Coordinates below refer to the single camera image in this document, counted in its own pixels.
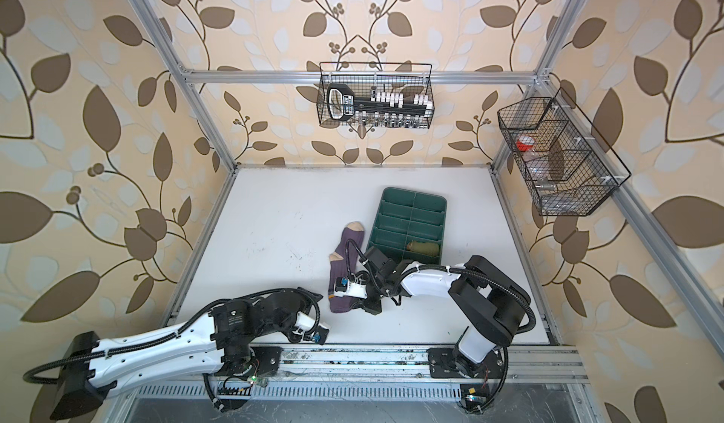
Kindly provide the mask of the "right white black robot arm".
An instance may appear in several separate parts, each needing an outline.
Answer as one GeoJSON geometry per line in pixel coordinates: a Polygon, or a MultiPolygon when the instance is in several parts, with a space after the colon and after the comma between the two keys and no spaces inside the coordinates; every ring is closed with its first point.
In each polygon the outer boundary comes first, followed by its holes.
{"type": "Polygon", "coordinates": [[[473,255],[457,266],[394,262],[377,248],[358,257],[363,269],[331,281],[331,294],[350,297],[354,307],[371,315],[382,312],[382,299],[400,307],[405,298],[450,298],[468,321],[451,349],[429,349],[430,375],[435,379],[472,379],[477,385],[461,392],[460,407],[482,415],[505,386],[509,347],[518,334],[537,325],[531,297],[497,266],[473,255]]]}

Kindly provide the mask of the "purple striped sock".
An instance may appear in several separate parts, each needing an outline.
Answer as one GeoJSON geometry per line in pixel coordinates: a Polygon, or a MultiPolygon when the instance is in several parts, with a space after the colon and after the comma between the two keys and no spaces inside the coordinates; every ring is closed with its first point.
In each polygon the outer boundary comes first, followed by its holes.
{"type": "Polygon", "coordinates": [[[349,223],[342,231],[341,241],[333,253],[329,255],[330,262],[330,278],[328,283],[328,300],[330,311],[333,314],[343,314],[351,311],[354,306],[354,298],[336,297],[334,295],[335,285],[338,279],[344,279],[348,276],[348,268],[356,264],[357,251],[352,248],[347,251],[346,245],[349,240],[353,240],[358,247],[361,246],[365,237],[364,226],[360,222],[349,223]]]}

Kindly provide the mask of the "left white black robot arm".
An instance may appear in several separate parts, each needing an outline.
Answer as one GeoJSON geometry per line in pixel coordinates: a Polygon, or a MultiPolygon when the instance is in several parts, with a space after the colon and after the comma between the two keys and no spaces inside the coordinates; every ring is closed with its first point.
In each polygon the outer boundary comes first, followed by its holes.
{"type": "Polygon", "coordinates": [[[54,421],[86,415],[107,398],[143,385],[190,375],[202,376],[207,396],[222,410],[212,377],[255,383],[277,372],[281,349],[256,348],[258,338],[282,334],[291,344],[326,341],[321,300],[302,287],[274,288],[214,300],[184,323],[144,334],[102,339],[85,332],[63,358],[31,368],[23,379],[53,387],[54,421]]]}

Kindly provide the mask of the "green striped sock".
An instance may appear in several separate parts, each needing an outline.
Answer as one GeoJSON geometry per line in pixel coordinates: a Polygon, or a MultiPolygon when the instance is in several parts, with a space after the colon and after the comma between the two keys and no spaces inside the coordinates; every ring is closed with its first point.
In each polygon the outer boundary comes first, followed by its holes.
{"type": "Polygon", "coordinates": [[[440,255],[440,245],[436,242],[422,242],[422,241],[410,241],[406,245],[406,250],[429,257],[439,257],[440,255]]]}

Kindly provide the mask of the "green plastic divided tray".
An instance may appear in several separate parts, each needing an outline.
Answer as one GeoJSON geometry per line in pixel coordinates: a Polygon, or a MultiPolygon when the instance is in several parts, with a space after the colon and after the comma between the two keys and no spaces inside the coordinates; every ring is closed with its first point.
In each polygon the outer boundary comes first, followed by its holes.
{"type": "Polygon", "coordinates": [[[383,190],[371,228],[368,248],[377,247],[395,262],[441,264],[448,202],[442,196],[397,187],[383,190]],[[406,250],[410,241],[436,242],[439,257],[406,250]]]}

